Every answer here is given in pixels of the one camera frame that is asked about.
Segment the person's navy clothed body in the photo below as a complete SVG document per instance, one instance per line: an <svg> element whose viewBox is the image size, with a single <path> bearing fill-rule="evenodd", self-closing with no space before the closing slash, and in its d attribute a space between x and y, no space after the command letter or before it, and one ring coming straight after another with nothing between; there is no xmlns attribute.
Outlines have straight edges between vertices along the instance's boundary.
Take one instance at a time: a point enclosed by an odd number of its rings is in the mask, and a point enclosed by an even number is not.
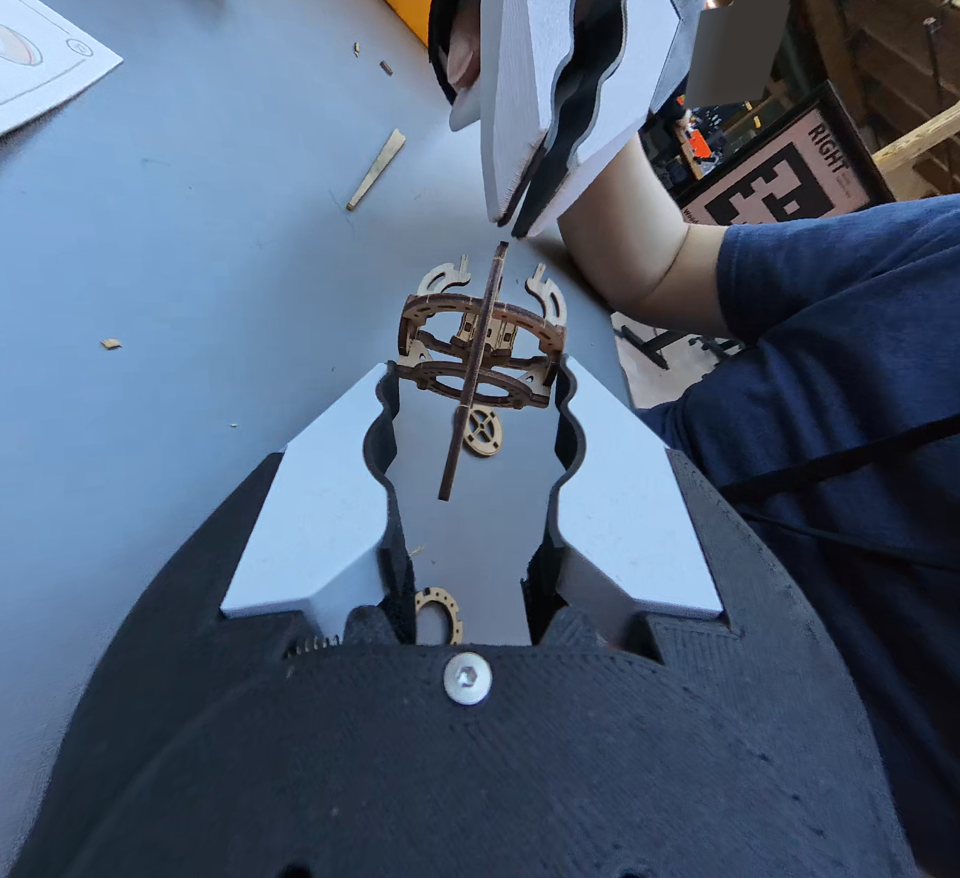
<svg viewBox="0 0 960 878"><path fill-rule="evenodd" d="M746 349L640 415L725 488L958 414L958 195L733 226ZM918 863L958 876L959 445L946 437L745 503L867 708Z"/></svg>

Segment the flat wooden stick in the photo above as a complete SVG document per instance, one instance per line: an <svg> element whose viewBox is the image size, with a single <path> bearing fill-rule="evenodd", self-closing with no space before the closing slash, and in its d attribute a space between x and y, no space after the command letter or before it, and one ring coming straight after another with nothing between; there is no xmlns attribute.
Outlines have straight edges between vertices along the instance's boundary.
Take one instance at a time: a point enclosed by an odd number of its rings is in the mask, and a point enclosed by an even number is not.
<svg viewBox="0 0 960 878"><path fill-rule="evenodd" d="M366 196L367 192L372 188L374 183L378 180L378 177L383 174L383 172L389 167L391 162L396 158L398 153L403 148L406 142L406 137L400 129L394 128L390 133L388 140L386 140L377 154L376 158L373 160L360 184L354 190L353 195L350 200L345 205L345 210L348 212L354 212L363 198Z"/></svg>

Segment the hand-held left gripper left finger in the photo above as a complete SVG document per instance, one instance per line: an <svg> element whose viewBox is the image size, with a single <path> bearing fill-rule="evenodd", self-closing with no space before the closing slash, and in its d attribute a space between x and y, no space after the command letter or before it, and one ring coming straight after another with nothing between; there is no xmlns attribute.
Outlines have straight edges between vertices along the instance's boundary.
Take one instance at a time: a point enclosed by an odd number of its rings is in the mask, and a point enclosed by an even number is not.
<svg viewBox="0 0 960 878"><path fill-rule="evenodd" d="M398 367L379 363L284 449L221 610L301 612L328 639L354 608L381 606L416 641L414 572L397 493Z"/></svg>

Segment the small wooden wheel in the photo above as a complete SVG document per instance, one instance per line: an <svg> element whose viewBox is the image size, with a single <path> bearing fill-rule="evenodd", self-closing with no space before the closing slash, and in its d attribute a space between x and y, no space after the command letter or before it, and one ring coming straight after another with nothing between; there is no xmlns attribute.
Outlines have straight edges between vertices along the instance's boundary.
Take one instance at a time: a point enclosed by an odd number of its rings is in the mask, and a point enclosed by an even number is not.
<svg viewBox="0 0 960 878"><path fill-rule="evenodd" d="M479 457L497 454L503 445L503 427L497 410L487 404L474 404L462 433L463 447Z"/></svg>

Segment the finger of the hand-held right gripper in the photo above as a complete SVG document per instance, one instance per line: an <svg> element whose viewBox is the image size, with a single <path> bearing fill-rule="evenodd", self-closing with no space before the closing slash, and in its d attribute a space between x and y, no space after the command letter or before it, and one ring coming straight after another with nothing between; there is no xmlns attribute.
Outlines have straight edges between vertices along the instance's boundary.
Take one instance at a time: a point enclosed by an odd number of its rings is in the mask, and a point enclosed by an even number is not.
<svg viewBox="0 0 960 878"><path fill-rule="evenodd" d="M573 0L481 0L481 71L450 128L478 121L488 219L508 224L556 129L554 92L573 56Z"/></svg>
<svg viewBox="0 0 960 878"><path fill-rule="evenodd" d="M706 0L593 0L574 27L554 92L556 129L511 235L539 234L570 209L688 73Z"/></svg>

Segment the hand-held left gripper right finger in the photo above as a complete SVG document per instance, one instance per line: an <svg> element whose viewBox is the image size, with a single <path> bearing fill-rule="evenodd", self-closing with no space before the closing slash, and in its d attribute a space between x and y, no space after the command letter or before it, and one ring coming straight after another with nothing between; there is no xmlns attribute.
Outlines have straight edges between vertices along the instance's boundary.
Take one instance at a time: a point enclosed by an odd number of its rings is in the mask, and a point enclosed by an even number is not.
<svg viewBox="0 0 960 878"><path fill-rule="evenodd" d="M564 472L521 583L532 643L563 606L616 643L641 613L718 619L721 599L664 441L571 356L555 397Z"/></svg>

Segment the white instruction booklet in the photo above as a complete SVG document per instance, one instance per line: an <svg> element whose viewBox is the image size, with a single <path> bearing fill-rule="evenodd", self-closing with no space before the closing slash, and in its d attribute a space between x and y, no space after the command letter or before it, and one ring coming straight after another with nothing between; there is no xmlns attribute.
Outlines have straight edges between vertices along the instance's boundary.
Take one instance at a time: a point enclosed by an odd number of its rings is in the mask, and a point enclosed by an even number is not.
<svg viewBox="0 0 960 878"><path fill-rule="evenodd" d="M122 58L39 0L1 0L1 133L69 102Z"/></svg>

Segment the black chair base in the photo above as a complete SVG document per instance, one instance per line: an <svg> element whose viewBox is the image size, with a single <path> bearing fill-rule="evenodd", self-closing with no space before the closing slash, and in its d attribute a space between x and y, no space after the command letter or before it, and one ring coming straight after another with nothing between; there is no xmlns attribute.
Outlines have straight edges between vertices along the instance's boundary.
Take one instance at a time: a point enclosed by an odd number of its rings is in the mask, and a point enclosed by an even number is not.
<svg viewBox="0 0 960 878"><path fill-rule="evenodd" d="M743 346L743 342L738 339L721 340L716 337L704 335L685 335L682 332L676 331L665 331L648 340L644 340L626 324L614 327L614 332L662 370L669 370L669 364L663 354L664 349L681 340L686 340L690 346L698 344L703 351L712 354L720 363L726 361L733 349Z"/></svg>

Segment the wooden pallet rack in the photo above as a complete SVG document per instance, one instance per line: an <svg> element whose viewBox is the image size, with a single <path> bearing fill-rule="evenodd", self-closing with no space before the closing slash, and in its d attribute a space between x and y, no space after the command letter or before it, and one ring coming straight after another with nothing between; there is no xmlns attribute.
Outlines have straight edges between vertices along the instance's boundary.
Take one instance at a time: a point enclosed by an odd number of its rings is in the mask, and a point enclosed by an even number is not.
<svg viewBox="0 0 960 878"><path fill-rule="evenodd" d="M801 0L823 64L900 200L958 193L959 0Z"/></svg>

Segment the person's right hand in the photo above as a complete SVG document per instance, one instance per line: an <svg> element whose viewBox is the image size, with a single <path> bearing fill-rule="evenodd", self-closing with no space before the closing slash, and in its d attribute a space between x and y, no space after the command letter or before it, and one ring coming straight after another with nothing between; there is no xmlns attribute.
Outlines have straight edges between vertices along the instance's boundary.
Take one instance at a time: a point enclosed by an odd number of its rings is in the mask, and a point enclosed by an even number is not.
<svg viewBox="0 0 960 878"><path fill-rule="evenodd" d="M459 0L453 16L446 75L455 93L474 85L481 70L481 0Z"/></svg>

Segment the round wooden model assembly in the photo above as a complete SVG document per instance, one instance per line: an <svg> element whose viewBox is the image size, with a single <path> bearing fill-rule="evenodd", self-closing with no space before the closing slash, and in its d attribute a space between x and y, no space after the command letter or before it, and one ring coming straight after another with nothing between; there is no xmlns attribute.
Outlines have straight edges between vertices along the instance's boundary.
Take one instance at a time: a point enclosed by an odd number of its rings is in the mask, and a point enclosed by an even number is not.
<svg viewBox="0 0 960 878"><path fill-rule="evenodd" d="M463 396L474 345L480 360L474 401L494 408L545 408L565 352L568 310L540 263L525 290L542 316L495 298L484 334L482 297L451 291L470 283L469 257L428 271L407 298L398 327L398 375L453 401Z"/></svg>

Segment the pink framed marker sign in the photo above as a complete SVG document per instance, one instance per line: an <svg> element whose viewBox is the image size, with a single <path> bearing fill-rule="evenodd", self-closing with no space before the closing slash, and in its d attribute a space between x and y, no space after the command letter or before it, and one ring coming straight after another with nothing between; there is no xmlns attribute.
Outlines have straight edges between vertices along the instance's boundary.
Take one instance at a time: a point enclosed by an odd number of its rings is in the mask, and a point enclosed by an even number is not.
<svg viewBox="0 0 960 878"><path fill-rule="evenodd" d="M831 81L676 198L690 224L819 220L895 200Z"/></svg>

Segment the person's right forearm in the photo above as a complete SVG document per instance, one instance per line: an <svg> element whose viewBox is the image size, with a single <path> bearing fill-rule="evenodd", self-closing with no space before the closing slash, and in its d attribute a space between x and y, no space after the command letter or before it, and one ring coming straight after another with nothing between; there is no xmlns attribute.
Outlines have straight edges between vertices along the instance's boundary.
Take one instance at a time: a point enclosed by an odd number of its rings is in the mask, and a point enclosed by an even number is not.
<svg viewBox="0 0 960 878"><path fill-rule="evenodd" d="M717 262L727 229L687 222L638 135L558 219L563 243L614 311L654 328L719 337Z"/></svg>

